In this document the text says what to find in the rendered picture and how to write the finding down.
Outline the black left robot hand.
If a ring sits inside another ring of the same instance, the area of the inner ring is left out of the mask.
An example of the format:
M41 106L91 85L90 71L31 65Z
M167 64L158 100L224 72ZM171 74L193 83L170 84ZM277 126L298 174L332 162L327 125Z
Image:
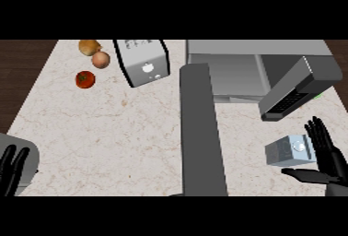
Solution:
M0 196L15 196L22 177L29 148L24 147L19 153L15 151L16 146L9 145L0 157Z

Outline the pale blue milk carton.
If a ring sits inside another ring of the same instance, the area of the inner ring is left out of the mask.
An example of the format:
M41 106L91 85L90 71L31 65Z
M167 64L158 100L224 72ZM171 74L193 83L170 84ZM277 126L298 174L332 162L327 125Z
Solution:
M267 164L292 167L317 161L311 139L307 135L290 135L265 145Z

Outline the brown potato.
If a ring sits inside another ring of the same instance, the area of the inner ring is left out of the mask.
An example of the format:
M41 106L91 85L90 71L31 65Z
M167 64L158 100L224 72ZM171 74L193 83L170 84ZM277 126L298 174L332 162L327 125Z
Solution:
M78 42L78 50L87 56L93 56L94 53L100 51L100 49L102 45L96 40L81 40Z

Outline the dark grey microwave door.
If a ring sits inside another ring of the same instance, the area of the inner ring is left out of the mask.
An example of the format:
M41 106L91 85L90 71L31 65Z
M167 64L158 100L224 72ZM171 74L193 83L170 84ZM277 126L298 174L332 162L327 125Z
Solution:
M183 195L227 196L208 64L180 70Z

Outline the silver toaster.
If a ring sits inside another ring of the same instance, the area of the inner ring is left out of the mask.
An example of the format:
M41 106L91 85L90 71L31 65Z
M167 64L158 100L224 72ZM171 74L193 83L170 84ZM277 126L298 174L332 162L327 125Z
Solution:
M164 40L114 40L118 64L133 88L170 76Z

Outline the red tomato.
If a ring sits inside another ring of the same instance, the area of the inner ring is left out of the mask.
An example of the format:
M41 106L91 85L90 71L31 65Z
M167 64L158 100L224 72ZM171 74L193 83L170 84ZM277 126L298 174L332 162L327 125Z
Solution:
M81 71L77 74L75 81L81 89L88 89L96 83L96 75L90 71Z

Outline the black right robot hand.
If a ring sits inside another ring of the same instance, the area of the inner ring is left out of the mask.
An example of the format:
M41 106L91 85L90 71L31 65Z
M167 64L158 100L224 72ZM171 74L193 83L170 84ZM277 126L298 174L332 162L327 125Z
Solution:
M282 173L293 177L301 183L335 183L348 186L348 162L333 144L321 119L313 117L304 125L304 129L313 143L318 169L283 168Z

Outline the grey microwave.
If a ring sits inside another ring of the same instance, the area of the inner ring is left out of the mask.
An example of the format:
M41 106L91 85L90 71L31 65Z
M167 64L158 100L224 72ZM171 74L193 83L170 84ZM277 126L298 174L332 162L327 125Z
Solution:
M255 103L280 121L341 80L321 40L189 40L186 62L206 64L217 103Z

